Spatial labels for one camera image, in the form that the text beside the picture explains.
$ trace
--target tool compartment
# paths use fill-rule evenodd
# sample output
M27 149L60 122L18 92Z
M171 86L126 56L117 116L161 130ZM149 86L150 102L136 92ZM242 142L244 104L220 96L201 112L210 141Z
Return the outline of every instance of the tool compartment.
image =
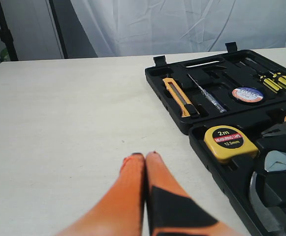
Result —
M227 195L251 235L276 235L278 229L286 235L286 166L277 165L278 161L271 166L271 161L276 160L275 154L277 158L281 155L285 157L286 133L273 136L263 133L276 124L282 124L286 117L286 77L283 77L286 76L286 68L249 50L228 49L225 54L172 64L167 64L164 57L154 60L156 66L145 70L148 83L181 132L189 134L190 145ZM226 111L221 113L188 74ZM175 80L199 114L182 117L175 94L163 82L167 77ZM238 99L233 91L242 87L248 88L248 91L239 90ZM244 101L249 89L253 102ZM230 128L214 130L220 125ZM229 141L220 141L214 135L205 137L210 128L213 128L213 134L220 132L221 137ZM257 149L254 158L249 152L240 153L248 143L245 137ZM222 156L229 155L229 161L221 163L217 152L221 152ZM262 211L258 210L262 206L255 200L255 193L272 214L272 221L264 221ZM269 226L271 222L275 223L274 227Z

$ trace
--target white curtain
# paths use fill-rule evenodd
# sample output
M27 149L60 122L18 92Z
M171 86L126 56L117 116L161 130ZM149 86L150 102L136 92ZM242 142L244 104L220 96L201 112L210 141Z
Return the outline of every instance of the white curtain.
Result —
M286 0L71 0L99 57L286 47Z

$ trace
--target table surface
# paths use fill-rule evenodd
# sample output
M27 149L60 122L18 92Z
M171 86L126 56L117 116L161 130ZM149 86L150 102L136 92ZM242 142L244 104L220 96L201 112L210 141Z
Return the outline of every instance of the table surface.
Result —
M255 51L286 67L286 48ZM0 64L0 236L55 234L104 195L124 157L152 150L200 206L249 235L148 85L153 65L152 56Z

